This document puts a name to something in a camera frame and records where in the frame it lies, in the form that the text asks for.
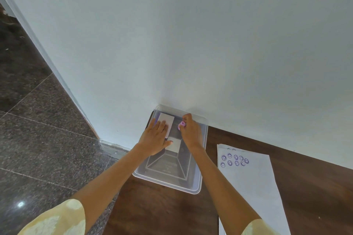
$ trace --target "wooden floor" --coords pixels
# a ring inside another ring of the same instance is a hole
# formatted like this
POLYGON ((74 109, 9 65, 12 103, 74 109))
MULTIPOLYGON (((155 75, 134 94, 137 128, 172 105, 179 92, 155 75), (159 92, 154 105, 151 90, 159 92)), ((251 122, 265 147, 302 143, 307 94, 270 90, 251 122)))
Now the wooden floor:
MULTIPOLYGON (((217 144, 268 154, 292 235, 353 234, 353 170, 210 127, 217 144)), ((192 195, 137 179, 122 187, 104 235, 218 234, 218 215, 202 184, 192 195)))

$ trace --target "white wall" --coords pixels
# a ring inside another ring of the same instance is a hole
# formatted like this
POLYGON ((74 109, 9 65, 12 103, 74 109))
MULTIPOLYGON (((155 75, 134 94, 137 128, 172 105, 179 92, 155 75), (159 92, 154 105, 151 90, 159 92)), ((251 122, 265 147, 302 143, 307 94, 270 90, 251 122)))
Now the white wall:
POLYGON ((353 168, 352 0, 10 1, 103 140, 162 103, 353 168))

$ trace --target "yellow sleeve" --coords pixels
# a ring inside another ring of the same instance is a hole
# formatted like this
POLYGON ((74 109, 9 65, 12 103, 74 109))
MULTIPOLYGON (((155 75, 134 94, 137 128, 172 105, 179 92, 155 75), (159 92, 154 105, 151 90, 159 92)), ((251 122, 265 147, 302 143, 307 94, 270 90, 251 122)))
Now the yellow sleeve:
POLYGON ((262 219, 255 219, 247 225, 241 235, 280 235, 262 219))
POLYGON ((67 200, 28 223, 18 235, 84 235, 85 211, 80 201, 67 200))

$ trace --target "transparent plastic container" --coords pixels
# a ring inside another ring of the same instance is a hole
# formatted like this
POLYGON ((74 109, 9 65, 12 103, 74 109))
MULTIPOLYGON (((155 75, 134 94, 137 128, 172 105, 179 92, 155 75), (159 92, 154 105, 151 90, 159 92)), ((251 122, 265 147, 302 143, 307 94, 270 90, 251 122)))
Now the transparent plastic container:
MULTIPOLYGON (((183 120, 183 112, 164 105, 158 105, 153 112, 152 118, 158 118, 160 113, 174 116, 172 128, 169 133, 169 140, 181 140, 179 150, 171 151, 161 150, 159 153, 148 157, 135 170, 134 176, 145 179, 163 186, 185 191, 191 194, 197 194, 201 190, 202 176, 195 159, 189 152, 178 125, 183 120)), ((208 121, 204 117, 192 115, 202 131, 203 147, 206 148, 208 121)))

